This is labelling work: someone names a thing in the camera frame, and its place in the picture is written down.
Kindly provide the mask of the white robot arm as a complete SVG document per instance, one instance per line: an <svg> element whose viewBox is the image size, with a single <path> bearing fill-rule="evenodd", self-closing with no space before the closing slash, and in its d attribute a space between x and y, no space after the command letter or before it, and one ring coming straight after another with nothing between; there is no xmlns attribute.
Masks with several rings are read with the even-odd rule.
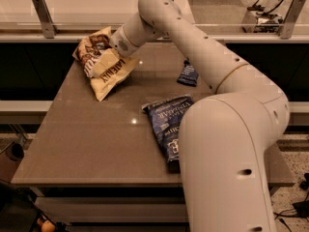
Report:
<svg viewBox="0 0 309 232"><path fill-rule="evenodd" d="M211 89L184 114L179 158L190 232L276 232L265 151L290 119L284 92L183 18L172 0L138 0L111 37L124 57L167 34Z"/></svg>

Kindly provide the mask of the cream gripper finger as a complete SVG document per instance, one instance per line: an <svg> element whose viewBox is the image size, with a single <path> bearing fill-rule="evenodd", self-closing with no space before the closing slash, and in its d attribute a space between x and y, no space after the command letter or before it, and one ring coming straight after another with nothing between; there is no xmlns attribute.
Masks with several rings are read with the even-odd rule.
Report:
<svg viewBox="0 0 309 232"><path fill-rule="evenodd" d="M119 62L119 54L113 48L106 49L93 66L93 77L99 77Z"/></svg>

